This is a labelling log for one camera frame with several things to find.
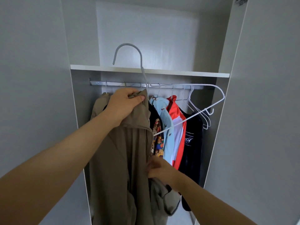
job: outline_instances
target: person's right hand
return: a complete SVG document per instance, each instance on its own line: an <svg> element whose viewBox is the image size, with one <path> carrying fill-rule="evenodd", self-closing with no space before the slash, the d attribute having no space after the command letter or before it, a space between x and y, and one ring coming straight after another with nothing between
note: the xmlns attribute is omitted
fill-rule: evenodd
<svg viewBox="0 0 300 225"><path fill-rule="evenodd" d="M158 178L165 185L180 192L184 182L184 174L172 167L161 157L151 156L147 164L148 178Z"/></svg>

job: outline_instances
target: brown coat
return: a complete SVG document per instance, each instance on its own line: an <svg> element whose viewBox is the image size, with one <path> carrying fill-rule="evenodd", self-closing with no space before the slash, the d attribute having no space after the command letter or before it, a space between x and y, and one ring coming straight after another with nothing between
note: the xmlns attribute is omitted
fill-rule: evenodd
<svg viewBox="0 0 300 225"><path fill-rule="evenodd" d="M136 95L148 98L146 90L132 96ZM96 100L91 119L103 111L109 98L109 94L103 94ZM148 181L146 162L153 141L149 117L148 100L145 99L119 127L109 132L92 157L90 177L94 225L166 224L167 216L176 210L180 201L178 193L168 193L164 185L158 187ZM151 196L152 200L149 188L156 194ZM166 194L175 199L171 205L164 203Z"/></svg>

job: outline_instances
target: blue fleece garment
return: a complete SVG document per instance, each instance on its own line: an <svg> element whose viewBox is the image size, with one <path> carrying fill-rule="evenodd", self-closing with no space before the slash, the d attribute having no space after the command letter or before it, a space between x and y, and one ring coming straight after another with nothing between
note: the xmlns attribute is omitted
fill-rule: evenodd
<svg viewBox="0 0 300 225"><path fill-rule="evenodd" d="M158 97L158 95L153 96L150 99L150 103L155 107L157 113L159 114L162 122L163 129L167 129L170 127L174 127L173 120L170 114L167 111L167 106L169 105L169 101L163 97ZM172 165L172 154L174 151L174 128L171 128L163 133L164 136L164 151L163 158Z"/></svg>

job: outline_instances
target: person's left hand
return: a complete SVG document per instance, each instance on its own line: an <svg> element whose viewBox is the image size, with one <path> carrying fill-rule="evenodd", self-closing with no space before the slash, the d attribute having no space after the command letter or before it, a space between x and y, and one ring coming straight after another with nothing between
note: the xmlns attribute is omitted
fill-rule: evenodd
<svg viewBox="0 0 300 225"><path fill-rule="evenodd" d="M115 127L119 126L121 121L132 112L133 108L145 99L141 95L129 99L128 95L134 92L138 92L138 90L126 87L115 91L110 97L105 112L112 117Z"/></svg>

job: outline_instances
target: gray cabinet door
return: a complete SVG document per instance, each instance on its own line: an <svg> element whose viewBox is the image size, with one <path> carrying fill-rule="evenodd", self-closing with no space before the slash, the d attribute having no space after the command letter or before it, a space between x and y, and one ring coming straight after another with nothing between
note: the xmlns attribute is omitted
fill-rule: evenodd
<svg viewBox="0 0 300 225"><path fill-rule="evenodd" d="M0 176L77 129L61 0L1 0ZM41 224L90 224L83 173Z"/></svg>
<svg viewBox="0 0 300 225"><path fill-rule="evenodd" d="M205 189L257 224L300 217L300 0L249 0Z"/></svg>

